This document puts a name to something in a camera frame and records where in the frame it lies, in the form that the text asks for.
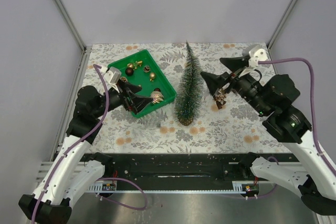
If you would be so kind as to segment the brown ribbon pinecone ornament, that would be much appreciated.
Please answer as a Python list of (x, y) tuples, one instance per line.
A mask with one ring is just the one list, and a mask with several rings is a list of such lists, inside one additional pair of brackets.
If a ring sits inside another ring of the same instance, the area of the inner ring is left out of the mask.
[(217, 108), (220, 110), (226, 104), (226, 93), (223, 88), (218, 89), (213, 95), (213, 100), (216, 103)]

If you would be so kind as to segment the small green christmas tree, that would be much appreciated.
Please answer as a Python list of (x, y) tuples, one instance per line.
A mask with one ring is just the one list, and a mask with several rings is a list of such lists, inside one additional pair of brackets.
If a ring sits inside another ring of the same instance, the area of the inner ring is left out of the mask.
[(188, 42), (186, 51), (186, 63), (175, 99), (175, 116), (183, 126), (189, 126), (197, 119), (203, 95), (200, 61)]

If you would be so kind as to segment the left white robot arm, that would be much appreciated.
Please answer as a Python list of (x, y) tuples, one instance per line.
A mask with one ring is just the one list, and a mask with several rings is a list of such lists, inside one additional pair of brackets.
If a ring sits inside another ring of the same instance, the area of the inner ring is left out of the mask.
[(94, 86), (78, 91), (76, 106), (59, 154), (31, 195), (22, 195), (19, 207), (32, 223), (67, 223), (79, 198), (98, 179), (114, 173), (112, 157), (95, 153), (77, 176), (73, 173), (94, 142), (108, 112), (123, 106), (138, 113), (153, 99), (138, 95), (140, 86), (119, 80), (100, 94)]

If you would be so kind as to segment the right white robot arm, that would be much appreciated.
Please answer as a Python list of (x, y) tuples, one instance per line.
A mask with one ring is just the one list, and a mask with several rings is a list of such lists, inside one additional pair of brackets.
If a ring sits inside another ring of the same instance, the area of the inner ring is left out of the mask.
[(300, 95), (288, 74), (276, 74), (265, 85), (245, 73), (250, 56), (221, 58), (230, 72), (215, 75), (201, 72), (211, 95), (220, 88), (243, 98), (260, 117), (266, 131), (291, 150), (305, 172), (286, 169), (262, 156), (249, 152), (238, 163), (243, 179), (266, 179), (296, 194), (313, 212), (335, 215), (335, 163), (324, 152), (314, 132), (314, 125), (292, 103)]

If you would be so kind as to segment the green plastic tray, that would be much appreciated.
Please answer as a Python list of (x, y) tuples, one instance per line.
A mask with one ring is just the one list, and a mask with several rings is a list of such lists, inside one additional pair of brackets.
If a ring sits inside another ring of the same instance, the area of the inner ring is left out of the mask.
[[(143, 61), (143, 64), (141, 67), (138, 67), (134, 70), (134, 74), (132, 76), (127, 76), (125, 74), (125, 69), (127, 68), (127, 64), (130, 62), (135, 61)], [(145, 73), (143, 68), (145, 66), (150, 67), (150, 72)], [(148, 97), (155, 88), (159, 88), (161, 90), (161, 93), (164, 96), (164, 101), (158, 104), (150, 104), (146, 106), (139, 114), (135, 115), (132, 114), (135, 118), (141, 118), (169, 103), (172, 103), (175, 100), (176, 97), (176, 91), (156, 63), (156, 61), (153, 59), (153, 57), (150, 55), (148, 50), (141, 50), (137, 53), (134, 53), (130, 56), (127, 56), (123, 59), (114, 61), (110, 64), (108, 64), (108, 67), (115, 67), (121, 71), (121, 75), (123, 77), (126, 77), (127, 80), (131, 84), (140, 85), (142, 87), (142, 90), (138, 92), (138, 95), (146, 96)], [(156, 78), (153, 81), (150, 81), (150, 73), (154, 72), (156, 74)]]

